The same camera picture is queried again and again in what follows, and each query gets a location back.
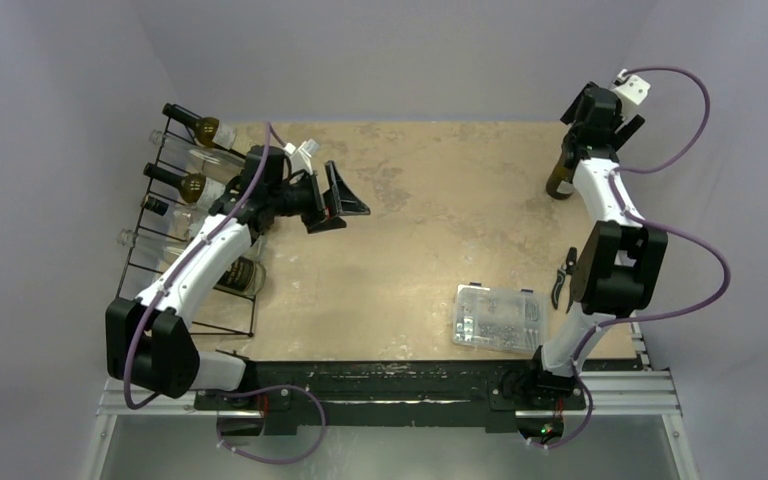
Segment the tall clear glass bottle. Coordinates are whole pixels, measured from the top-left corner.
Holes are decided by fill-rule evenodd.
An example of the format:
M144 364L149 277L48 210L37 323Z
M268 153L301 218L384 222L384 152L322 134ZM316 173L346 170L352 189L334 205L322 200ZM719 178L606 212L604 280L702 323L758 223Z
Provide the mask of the tall clear glass bottle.
M143 253L158 254L162 260L168 262L182 255L188 246L186 241L151 237L128 229L121 230L116 241L123 247L133 247ZM225 271L214 289L239 297L254 298L262 290L265 280L264 265L257 259L241 256Z

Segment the clear glass black-label bottle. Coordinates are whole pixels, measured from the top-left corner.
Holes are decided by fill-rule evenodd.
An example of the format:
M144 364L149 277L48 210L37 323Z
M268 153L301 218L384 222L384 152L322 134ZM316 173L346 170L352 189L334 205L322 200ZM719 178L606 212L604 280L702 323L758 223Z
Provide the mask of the clear glass black-label bottle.
M245 160L237 155L195 145L160 130L153 130L149 141L160 149L162 161L190 172L204 173L221 182L240 174L245 167Z

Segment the dark open-neck wine bottle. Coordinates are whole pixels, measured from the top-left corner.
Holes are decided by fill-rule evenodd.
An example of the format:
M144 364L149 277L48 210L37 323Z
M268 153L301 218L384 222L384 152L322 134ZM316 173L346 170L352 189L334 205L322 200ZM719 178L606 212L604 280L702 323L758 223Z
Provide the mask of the dark open-neck wine bottle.
M226 191L226 185L202 173L180 175L147 163L143 174L176 189L183 201L200 209L209 209Z

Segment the dark green labelled wine bottle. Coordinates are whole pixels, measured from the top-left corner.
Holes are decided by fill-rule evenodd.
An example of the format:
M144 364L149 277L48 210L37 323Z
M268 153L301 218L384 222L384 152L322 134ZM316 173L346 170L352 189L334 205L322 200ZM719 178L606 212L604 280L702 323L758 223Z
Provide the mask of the dark green labelled wine bottle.
M235 148L238 130L231 124L215 117L198 116L177 104L165 104L162 113L190 129L198 144L238 153Z

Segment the clear square bottle gold cap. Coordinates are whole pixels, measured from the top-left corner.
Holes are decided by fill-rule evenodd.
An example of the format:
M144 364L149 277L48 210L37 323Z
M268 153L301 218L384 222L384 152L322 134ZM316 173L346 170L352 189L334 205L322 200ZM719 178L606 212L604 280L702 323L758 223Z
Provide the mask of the clear square bottle gold cap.
M207 217L207 212L202 209L189 206L173 206L151 194L143 197L141 207L159 216L170 217L180 226L185 227L186 232L190 236L196 236L201 231Z

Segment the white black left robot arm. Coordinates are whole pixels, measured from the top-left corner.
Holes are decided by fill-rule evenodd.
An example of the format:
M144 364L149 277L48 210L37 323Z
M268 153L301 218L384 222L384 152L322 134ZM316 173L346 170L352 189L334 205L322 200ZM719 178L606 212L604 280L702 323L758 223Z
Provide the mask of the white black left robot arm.
M279 216L297 216L315 234L371 212L333 161L324 165L328 187L321 190L315 170L284 171L291 156L281 148L255 145L239 158L240 173L221 185L200 231L172 265L133 298L118 297L106 309L107 372L125 387L170 398L219 390L232 408L252 405L258 382L245 373L245 360L201 351L192 339L190 327L208 293Z

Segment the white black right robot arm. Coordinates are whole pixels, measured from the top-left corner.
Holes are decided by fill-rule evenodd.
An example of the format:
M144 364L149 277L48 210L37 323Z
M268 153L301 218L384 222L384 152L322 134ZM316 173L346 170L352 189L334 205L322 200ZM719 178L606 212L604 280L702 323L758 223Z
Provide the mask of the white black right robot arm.
M635 110L649 89L637 75L609 88L590 82L561 117L568 131L545 190L558 200L579 193L593 227L572 274L567 318L538 348L532 373L521 381L523 397L533 406L571 394L581 365L611 321L629 318L653 296L667 234L638 220L617 170L619 149L645 122Z

